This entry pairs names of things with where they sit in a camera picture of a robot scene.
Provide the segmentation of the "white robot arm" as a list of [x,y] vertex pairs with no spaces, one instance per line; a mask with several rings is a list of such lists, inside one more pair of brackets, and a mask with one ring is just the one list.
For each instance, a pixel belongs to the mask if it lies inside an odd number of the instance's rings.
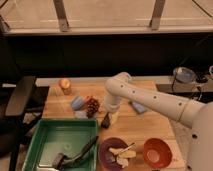
[[122,98],[135,101],[191,129],[187,171],[213,171],[213,102],[202,103],[186,97],[139,88],[131,75],[121,72],[105,82],[104,106],[116,112]]

